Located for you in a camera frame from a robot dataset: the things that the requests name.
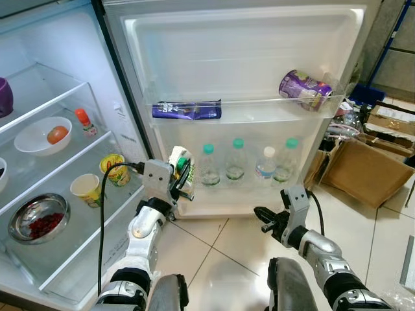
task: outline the metal bowl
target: metal bowl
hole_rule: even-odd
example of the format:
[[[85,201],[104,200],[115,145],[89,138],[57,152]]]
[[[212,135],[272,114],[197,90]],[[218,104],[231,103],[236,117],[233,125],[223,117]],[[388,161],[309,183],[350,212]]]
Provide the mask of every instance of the metal bowl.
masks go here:
[[[70,217],[69,204],[55,193],[45,193],[23,204],[8,223],[8,234],[25,245],[46,243],[61,233]]]

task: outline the black cable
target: black cable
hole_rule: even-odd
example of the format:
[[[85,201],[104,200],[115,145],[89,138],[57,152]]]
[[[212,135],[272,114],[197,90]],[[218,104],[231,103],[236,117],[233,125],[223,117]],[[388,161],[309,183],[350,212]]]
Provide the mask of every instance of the black cable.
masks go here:
[[[101,294],[101,274],[102,274],[102,250],[104,248],[104,198],[105,198],[105,184],[106,180],[108,178],[108,175],[110,174],[111,170],[115,167],[121,167],[123,165],[126,165],[128,167],[137,168],[137,164],[135,163],[129,163],[129,162],[122,162],[122,163],[116,163],[108,168],[106,170],[104,177],[102,179],[101,184],[101,206],[100,206],[100,214],[101,214],[101,222],[100,222],[100,228],[101,233],[99,237],[99,254],[98,254],[98,296]]]
[[[322,234],[322,236],[324,236],[324,221],[323,221],[323,212],[322,212],[322,207],[320,206],[320,202],[317,200],[316,195],[310,191],[310,190],[305,190],[307,192],[307,195],[310,197],[312,196],[314,199],[314,202],[316,202],[317,205],[317,209],[318,209],[318,217],[320,218],[320,233]]]

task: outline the water bottle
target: water bottle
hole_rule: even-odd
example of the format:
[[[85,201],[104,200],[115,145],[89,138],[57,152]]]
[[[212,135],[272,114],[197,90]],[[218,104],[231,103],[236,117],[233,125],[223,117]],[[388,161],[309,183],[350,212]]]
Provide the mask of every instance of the water bottle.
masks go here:
[[[213,157],[213,145],[205,144],[203,154],[200,159],[200,177],[205,186],[213,186],[219,183],[219,169]]]
[[[298,170],[298,140],[288,138],[285,147],[277,155],[277,169],[274,174],[274,180],[278,183],[286,183],[296,174]]]
[[[226,156],[226,177],[230,180],[241,180],[245,174],[246,154],[244,140],[235,138],[233,148]]]
[[[271,182],[272,176],[275,173],[276,163],[274,161],[275,149],[272,147],[264,148],[264,155],[258,159],[255,165],[255,174],[258,180],[267,184]]]

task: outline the floor tile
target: floor tile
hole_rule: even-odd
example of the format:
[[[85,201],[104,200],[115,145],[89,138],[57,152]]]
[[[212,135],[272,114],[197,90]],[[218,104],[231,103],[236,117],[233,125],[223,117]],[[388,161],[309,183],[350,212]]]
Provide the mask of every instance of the floor tile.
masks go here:
[[[332,187],[317,188],[314,193],[322,206],[326,237],[340,246],[343,257],[364,281],[369,264],[376,210]],[[308,229],[320,232],[320,221],[314,203],[311,204],[306,225]]]
[[[391,104],[391,103],[393,103],[394,99],[393,99],[393,98],[391,98],[391,97],[385,97],[382,101],[383,101],[385,104]]]
[[[183,219],[176,220],[175,225],[198,237],[202,241],[212,245],[219,236],[227,218],[219,219]]]
[[[327,237],[342,248],[351,268],[364,281],[370,256],[375,210],[361,206],[350,208],[323,189],[317,188],[314,193],[322,206]],[[309,209],[306,224],[308,229],[320,231],[314,203]],[[309,281],[318,309],[330,310],[308,263],[301,259],[294,249],[285,249],[271,238],[270,234],[262,233],[261,225],[262,223],[255,218],[230,219],[213,247],[260,276],[267,275],[268,262],[272,257],[296,259]]]
[[[415,193],[412,194],[408,207],[405,207],[405,202],[409,196],[410,189],[412,184],[415,181],[415,175],[413,175],[409,180],[402,186],[393,197],[386,201],[383,206],[393,209],[394,211],[400,212],[407,216],[415,218]]]
[[[167,223],[157,243],[156,271],[161,275],[182,274],[189,284],[210,247],[179,227]]]
[[[187,311],[263,311],[267,279],[212,249],[189,287]]]
[[[21,309],[15,306],[5,305],[4,307],[2,307],[1,311],[21,311]]]
[[[366,286],[377,295],[386,292],[413,294],[399,285],[409,235],[414,235],[415,220],[381,208],[376,221]]]

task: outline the plastic bottle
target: plastic bottle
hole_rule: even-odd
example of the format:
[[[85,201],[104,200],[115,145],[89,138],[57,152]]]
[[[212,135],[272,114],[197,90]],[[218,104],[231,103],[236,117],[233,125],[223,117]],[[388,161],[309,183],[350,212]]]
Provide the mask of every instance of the plastic bottle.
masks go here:
[[[264,155],[258,159],[255,165],[255,174],[262,183],[271,182],[275,173],[276,163],[274,161],[275,149],[272,147],[264,148]]]
[[[91,123],[85,110],[83,110],[82,108],[78,108],[75,110],[75,115],[84,127],[85,136],[91,137],[95,136],[98,133],[98,129]]]
[[[226,156],[226,177],[230,180],[240,180],[245,174],[246,154],[244,140],[235,138],[233,148]]]
[[[274,180],[278,183],[286,183],[296,174],[298,170],[298,140],[288,138],[285,147],[277,155],[277,169]]]
[[[213,157],[213,151],[212,144],[203,146],[203,154],[200,159],[200,177],[205,186],[213,186],[220,181],[219,169]]]

